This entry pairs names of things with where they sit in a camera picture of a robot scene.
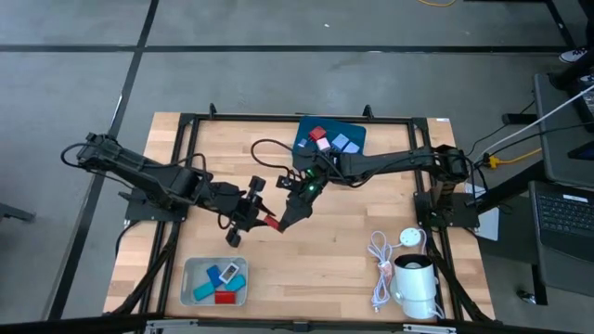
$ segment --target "yellow cable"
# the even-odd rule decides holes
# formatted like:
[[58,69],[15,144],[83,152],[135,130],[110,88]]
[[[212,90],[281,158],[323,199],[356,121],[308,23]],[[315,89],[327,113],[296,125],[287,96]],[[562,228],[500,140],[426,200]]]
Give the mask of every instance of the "yellow cable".
[[541,150],[542,150],[542,148],[535,149],[535,150],[533,150],[532,152],[530,152],[530,153],[526,153],[526,154],[524,154],[524,155],[522,155],[522,156],[520,156],[520,157],[518,157],[518,158],[512,159],[512,160],[510,160],[510,161],[500,161],[499,163],[502,163],[502,164],[510,164],[510,163],[515,163],[515,162],[518,162],[518,161],[520,161],[520,160],[526,159],[526,158],[528,158],[528,157],[530,157],[530,156],[532,156],[532,155],[535,155],[535,154],[537,154],[538,152],[540,152]]
[[435,3],[430,3],[430,2],[425,1],[425,0],[417,0],[417,1],[419,1],[420,3],[425,4],[427,6],[440,6],[440,7],[452,6],[456,2],[456,0],[452,0],[451,2],[449,2],[447,4],[435,4]]

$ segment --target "wooden table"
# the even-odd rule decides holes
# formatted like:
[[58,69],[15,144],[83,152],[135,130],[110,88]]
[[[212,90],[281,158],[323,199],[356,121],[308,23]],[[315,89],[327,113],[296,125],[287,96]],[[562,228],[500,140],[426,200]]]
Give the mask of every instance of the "wooden table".
[[[169,162],[179,116],[179,113],[155,113],[146,156]],[[428,123],[434,147],[454,145],[449,120],[428,119]],[[409,149],[404,125],[363,126],[367,128],[366,155]],[[287,191],[276,188],[275,184],[283,172],[257,164],[250,156],[250,146],[265,137],[291,145],[297,127],[297,122],[202,121],[196,151],[207,157],[207,169],[214,174],[214,181],[227,181],[247,189],[252,175],[263,177],[265,205],[282,214]],[[186,148],[182,147],[181,151],[186,152]],[[256,153],[264,161],[291,166],[291,155],[284,148],[262,144]],[[194,165],[200,166],[199,158]],[[220,318],[403,321],[407,318],[395,302],[389,302],[379,313],[371,307],[378,268],[367,245],[375,230],[385,233],[391,243],[397,243],[404,228],[416,226],[414,191],[412,172],[377,175],[358,189],[329,185],[316,200],[311,218],[293,225],[284,234],[267,227],[241,233],[242,241],[237,249],[226,244],[226,231],[218,227],[214,213],[190,208],[181,227],[165,313]],[[119,306],[145,274],[155,225],[140,223],[123,238],[105,311]],[[476,239],[461,228],[448,231],[458,279],[482,311],[493,317]],[[406,252],[419,252],[419,247],[399,248],[395,254]],[[187,307],[180,303],[186,259],[237,255],[245,257],[250,265],[248,300],[244,306]],[[453,317],[446,281],[442,278],[441,282],[446,314]],[[149,310],[156,309],[160,285],[161,278],[157,277]]]

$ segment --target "white cylinder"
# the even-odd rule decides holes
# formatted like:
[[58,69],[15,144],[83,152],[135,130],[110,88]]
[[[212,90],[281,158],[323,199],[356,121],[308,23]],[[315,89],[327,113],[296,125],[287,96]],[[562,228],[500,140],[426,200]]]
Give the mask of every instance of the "white cylinder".
[[405,315],[428,319],[435,316],[435,281],[433,264],[427,256],[401,255],[394,261],[390,292]]

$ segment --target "laptop keyboard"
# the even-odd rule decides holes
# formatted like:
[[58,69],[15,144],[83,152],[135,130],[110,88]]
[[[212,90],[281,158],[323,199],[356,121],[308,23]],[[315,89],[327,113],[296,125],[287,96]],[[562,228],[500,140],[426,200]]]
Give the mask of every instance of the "laptop keyboard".
[[538,195],[541,228],[594,237],[594,206],[559,195]]

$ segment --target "gray floor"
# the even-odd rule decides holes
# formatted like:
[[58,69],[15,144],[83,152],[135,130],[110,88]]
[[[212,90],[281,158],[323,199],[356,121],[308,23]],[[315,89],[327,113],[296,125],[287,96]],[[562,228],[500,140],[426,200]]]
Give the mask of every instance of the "gray floor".
[[[585,19],[576,3],[557,4],[583,42]],[[0,0],[0,7],[0,44],[135,44],[149,1]],[[539,4],[161,0],[148,43],[561,45],[562,39]],[[62,165],[59,152],[90,131],[108,129],[130,59],[0,53],[0,201],[38,214],[33,225],[0,225],[2,323],[42,316],[89,179]],[[229,113],[337,115],[360,114],[370,104],[377,115],[448,117],[458,145],[468,148],[499,127],[500,114],[532,100],[534,73],[560,69],[556,57],[534,55],[146,54],[119,140],[142,150],[153,112],[203,112],[210,102]],[[529,141],[502,158],[536,146]],[[487,173],[487,180],[495,185],[528,163]],[[109,181],[104,186],[67,317],[101,312],[125,210],[120,190]],[[485,256],[484,266],[505,323],[580,332],[594,326],[583,316],[594,312],[593,299],[549,289],[549,307],[530,306],[513,294],[529,287],[527,265]]]

